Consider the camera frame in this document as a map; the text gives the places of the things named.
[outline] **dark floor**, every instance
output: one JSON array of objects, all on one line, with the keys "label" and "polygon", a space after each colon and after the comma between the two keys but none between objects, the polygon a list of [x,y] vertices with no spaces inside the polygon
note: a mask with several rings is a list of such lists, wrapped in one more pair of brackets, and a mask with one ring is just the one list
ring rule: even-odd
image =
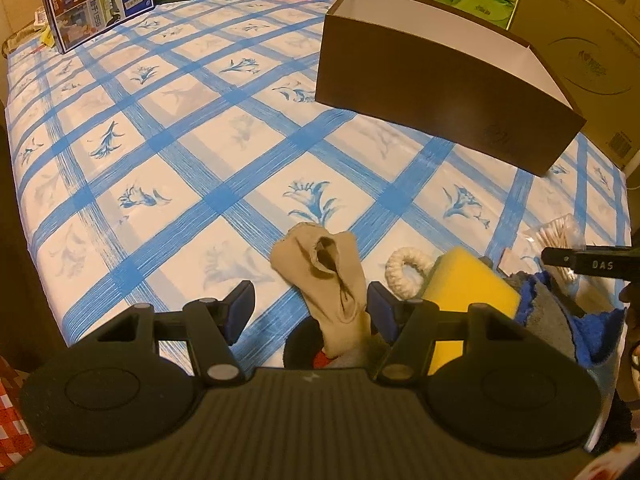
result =
[{"label": "dark floor", "polygon": [[6,132],[0,126],[0,355],[31,372],[65,348],[20,224]]}]

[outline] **open box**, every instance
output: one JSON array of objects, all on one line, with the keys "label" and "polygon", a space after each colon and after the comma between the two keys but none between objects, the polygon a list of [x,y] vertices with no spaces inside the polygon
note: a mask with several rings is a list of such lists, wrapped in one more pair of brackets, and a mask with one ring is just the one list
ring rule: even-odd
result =
[{"label": "open box", "polygon": [[528,43],[432,0],[336,0],[316,100],[542,176],[584,125]]}]

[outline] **ribbed black surface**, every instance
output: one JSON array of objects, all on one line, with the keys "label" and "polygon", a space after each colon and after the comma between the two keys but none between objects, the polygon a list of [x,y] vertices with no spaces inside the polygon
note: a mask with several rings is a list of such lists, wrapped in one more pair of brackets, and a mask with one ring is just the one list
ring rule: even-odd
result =
[{"label": "ribbed black surface", "polygon": [[581,450],[515,459],[473,449],[430,420],[414,394],[377,386],[364,370],[260,368],[243,386],[211,390],[152,446],[99,458],[39,447],[6,478],[567,480],[589,460]]}]

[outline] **large cardboard box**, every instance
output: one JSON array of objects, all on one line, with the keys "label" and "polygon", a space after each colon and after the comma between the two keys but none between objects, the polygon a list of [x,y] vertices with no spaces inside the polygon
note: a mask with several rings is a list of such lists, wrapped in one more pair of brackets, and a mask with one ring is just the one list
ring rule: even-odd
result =
[{"label": "large cardboard box", "polygon": [[539,176],[584,124],[526,42],[433,0],[336,0],[324,20],[316,100]]},{"label": "large cardboard box", "polygon": [[510,25],[561,77],[583,132],[620,168],[640,148],[638,2],[519,0]]}]

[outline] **plastic bag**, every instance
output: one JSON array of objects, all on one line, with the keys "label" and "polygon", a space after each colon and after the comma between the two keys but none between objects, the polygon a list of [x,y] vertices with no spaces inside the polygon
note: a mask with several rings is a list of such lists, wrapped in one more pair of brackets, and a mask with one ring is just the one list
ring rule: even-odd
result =
[{"label": "plastic bag", "polygon": [[534,254],[538,258],[540,267],[549,272],[558,282],[562,291],[569,293],[577,283],[578,276],[567,267],[546,266],[540,260],[540,254],[545,247],[562,249],[582,249],[585,246],[584,233],[572,214],[555,218],[551,222],[529,229],[522,234],[531,244]]}]

